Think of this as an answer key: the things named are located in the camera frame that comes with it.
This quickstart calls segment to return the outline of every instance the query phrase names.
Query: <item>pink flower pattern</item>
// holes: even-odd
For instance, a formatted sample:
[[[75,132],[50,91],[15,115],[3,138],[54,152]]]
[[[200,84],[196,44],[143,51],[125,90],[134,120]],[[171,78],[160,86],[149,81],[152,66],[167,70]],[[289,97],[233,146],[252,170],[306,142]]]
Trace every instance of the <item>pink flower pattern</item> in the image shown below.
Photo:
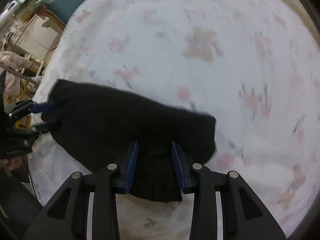
[[[80,50],[83,51],[86,55],[88,55],[88,53],[91,51],[91,48],[89,48],[89,47],[81,47]]]
[[[254,87],[251,92],[247,92],[245,85],[242,83],[242,91],[239,91],[239,97],[242,99],[246,108],[252,111],[252,118],[254,119],[257,110],[260,110],[261,116],[269,117],[271,113],[272,99],[268,94],[267,84],[264,86],[263,93],[256,95]]]
[[[124,40],[114,39],[108,42],[108,47],[116,53],[121,53],[130,43],[130,38],[127,36]]]
[[[304,142],[304,132],[303,132],[303,124],[304,119],[306,115],[303,114],[301,118],[298,118],[297,124],[293,129],[292,134],[295,136],[296,140],[299,142],[299,144],[303,144]]]
[[[247,157],[243,159],[243,164],[245,167],[250,167],[252,164],[252,158],[251,157]]]
[[[281,218],[279,225],[283,225],[285,224],[291,217],[292,217],[293,213],[290,212],[289,214],[285,215],[283,218]]]
[[[65,49],[62,53],[63,57],[68,57],[70,55],[70,49]]]
[[[177,89],[177,95],[178,95],[178,99],[180,101],[186,101],[189,100],[191,97],[191,91],[188,87],[178,87]]]
[[[134,75],[135,75],[135,72],[133,70],[114,70],[113,72],[113,75],[115,76],[121,76],[121,78],[123,79],[123,81],[129,81],[131,80]]]
[[[233,155],[230,152],[225,152],[218,157],[218,163],[220,168],[228,169],[235,164]]]
[[[311,155],[311,157],[310,157],[310,161],[311,161],[312,163],[317,163],[318,158],[317,158],[316,150],[313,151],[313,153],[312,153],[312,155]]]
[[[294,72],[293,76],[290,77],[290,87],[292,89],[299,89],[303,86],[304,86],[304,80],[298,73]]]
[[[76,17],[75,20],[76,20],[77,23],[82,23],[82,21],[83,21],[84,19],[86,19],[90,14],[91,14],[91,13],[88,12],[87,10],[83,10],[83,11],[82,11],[82,14],[79,15],[78,17]]]
[[[65,75],[65,74],[68,74],[69,73],[69,68],[63,68],[62,69],[62,73]]]
[[[269,36],[263,35],[262,32],[253,35],[254,44],[257,50],[258,59],[263,62],[267,55],[272,55],[272,40]]]

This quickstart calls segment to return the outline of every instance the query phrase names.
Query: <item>black fabric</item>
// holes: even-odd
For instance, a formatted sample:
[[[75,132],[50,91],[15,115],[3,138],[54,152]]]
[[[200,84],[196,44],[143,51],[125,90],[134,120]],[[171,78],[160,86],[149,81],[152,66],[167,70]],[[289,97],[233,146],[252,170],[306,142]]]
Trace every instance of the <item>black fabric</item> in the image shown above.
[[[42,210],[41,204],[27,188],[17,178],[7,176],[4,169],[0,169],[0,205],[12,225],[17,225],[16,229],[23,233]]]
[[[9,117],[4,112],[4,89],[5,89],[5,77],[6,77],[6,70],[3,69],[2,72],[0,70],[0,143],[5,139],[5,132],[6,129],[9,127]]]
[[[55,108],[43,121],[57,119],[53,138],[91,172],[98,172],[139,143],[130,194],[152,201],[181,201],[171,142],[204,164],[215,150],[215,118],[161,105],[139,95],[88,83],[58,80],[48,96]]]

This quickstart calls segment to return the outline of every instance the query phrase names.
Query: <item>white bedsheet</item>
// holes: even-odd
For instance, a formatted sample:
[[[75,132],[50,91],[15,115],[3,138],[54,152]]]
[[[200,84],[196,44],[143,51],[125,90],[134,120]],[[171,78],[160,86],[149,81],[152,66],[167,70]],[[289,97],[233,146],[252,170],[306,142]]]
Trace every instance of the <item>white bedsheet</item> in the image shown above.
[[[87,0],[34,100],[65,78],[214,115],[218,150],[207,166],[237,170],[289,236],[320,187],[319,63],[317,43],[280,0]],[[29,165],[43,205],[73,171],[88,173],[50,135]],[[117,200],[123,239],[188,239],[192,196]]]

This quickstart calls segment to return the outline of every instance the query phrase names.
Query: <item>white cabinet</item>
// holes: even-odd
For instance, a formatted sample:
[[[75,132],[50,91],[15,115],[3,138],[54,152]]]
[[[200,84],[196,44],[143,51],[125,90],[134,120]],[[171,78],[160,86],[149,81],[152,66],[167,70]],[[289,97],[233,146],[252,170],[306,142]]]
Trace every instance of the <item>white cabinet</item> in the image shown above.
[[[58,35],[53,29],[42,27],[43,22],[44,20],[40,16],[35,15],[16,41],[16,46],[40,60],[44,59]]]

